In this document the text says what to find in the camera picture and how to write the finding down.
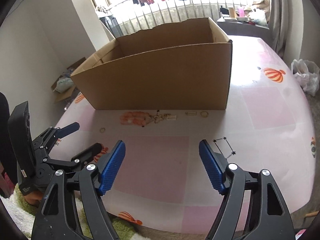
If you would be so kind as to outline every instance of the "white plastic bag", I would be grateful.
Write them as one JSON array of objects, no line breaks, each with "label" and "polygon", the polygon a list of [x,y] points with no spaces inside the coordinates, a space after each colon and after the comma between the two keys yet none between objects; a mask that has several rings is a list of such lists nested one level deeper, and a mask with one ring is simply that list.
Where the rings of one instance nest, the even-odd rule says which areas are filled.
[{"label": "white plastic bag", "polygon": [[258,8],[253,9],[253,11],[249,13],[249,17],[253,19],[254,23],[267,26],[266,14],[263,10]]},{"label": "white plastic bag", "polygon": [[291,63],[291,71],[295,73],[293,76],[303,91],[314,97],[319,90],[320,80],[320,69],[316,63],[309,60],[294,59]]},{"label": "white plastic bag", "polygon": [[61,78],[57,81],[57,87],[54,89],[54,91],[58,91],[59,93],[63,93],[67,89],[74,86],[74,82],[71,80],[71,78]]}]

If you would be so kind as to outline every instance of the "gray curtain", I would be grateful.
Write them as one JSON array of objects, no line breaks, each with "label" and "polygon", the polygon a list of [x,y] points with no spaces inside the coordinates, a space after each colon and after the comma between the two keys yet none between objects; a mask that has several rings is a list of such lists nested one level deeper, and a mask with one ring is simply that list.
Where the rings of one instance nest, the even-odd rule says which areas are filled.
[{"label": "gray curtain", "polygon": [[272,33],[272,49],[282,58],[288,33],[288,0],[271,0],[268,27]]}]

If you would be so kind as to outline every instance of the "metal bolt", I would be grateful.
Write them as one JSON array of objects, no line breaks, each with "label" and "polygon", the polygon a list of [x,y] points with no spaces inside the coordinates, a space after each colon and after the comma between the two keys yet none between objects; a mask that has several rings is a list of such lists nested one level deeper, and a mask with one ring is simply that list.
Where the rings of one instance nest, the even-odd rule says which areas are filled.
[{"label": "metal bolt", "polygon": [[236,169],[238,169],[238,166],[237,166],[236,164],[234,164],[234,163],[230,163],[230,164],[228,165],[228,167],[229,167],[230,170],[233,170],[233,171],[235,171]]},{"label": "metal bolt", "polygon": [[94,164],[89,164],[88,166],[87,166],[87,170],[88,171],[92,171],[92,170],[94,170],[96,168],[96,165],[94,165]]},{"label": "metal bolt", "polygon": [[61,176],[63,174],[63,170],[57,170],[56,171],[56,176]]},{"label": "metal bolt", "polygon": [[262,170],[262,174],[265,175],[265,176],[269,176],[270,175],[270,171]]}]

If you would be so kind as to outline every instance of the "blue textured pad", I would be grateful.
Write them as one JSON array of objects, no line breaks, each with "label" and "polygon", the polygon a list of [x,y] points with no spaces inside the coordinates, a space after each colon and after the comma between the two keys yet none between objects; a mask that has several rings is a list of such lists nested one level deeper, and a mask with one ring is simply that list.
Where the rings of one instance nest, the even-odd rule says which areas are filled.
[{"label": "blue textured pad", "polygon": [[227,189],[223,184],[223,173],[204,141],[199,143],[199,154],[213,188],[224,195]]},{"label": "blue textured pad", "polygon": [[101,177],[100,177],[100,187],[98,192],[101,195],[104,195],[108,190],[111,189],[113,182],[117,176],[119,168],[122,164],[122,161],[125,156],[125,144],[121,142],[116,150],[114,151],[113,155],[111,156],[108,164],[104,168]]}]

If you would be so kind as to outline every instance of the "cardboard box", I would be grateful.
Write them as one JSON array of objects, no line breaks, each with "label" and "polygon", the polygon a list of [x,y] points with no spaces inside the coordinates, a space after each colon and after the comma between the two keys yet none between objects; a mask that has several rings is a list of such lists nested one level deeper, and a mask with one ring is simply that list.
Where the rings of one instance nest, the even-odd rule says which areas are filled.
[{"label": "cardboard box", "polygon": [[[85,57],[81,58],[80,60],[78,60],[77,62],[73,63],[71,66],[67,67],[67,69],[69,68],[74,68],[76,69],[77,67],[79,67],[83,62],[85,61]],[[53,83],[53,85],[51,86],[51,90],[56,94],[56,99],[55,99],[55,103],[58,103],[62,100],[68,99],[70,98],[74,93],[77,92],[77,87],[76,86],[72,86],[71,88],[67,89],[66,91],[59,93],[57,91],[54,91],[55,88],[57,87],[57,82],[58,80],[61,78],[61,76],[59,76],[57,78],[57,80]]]},{"label": "cardboard box", "polygon": [[211,18],[116,38],[71,75],[95,109],[226,109],[232,41]]}]

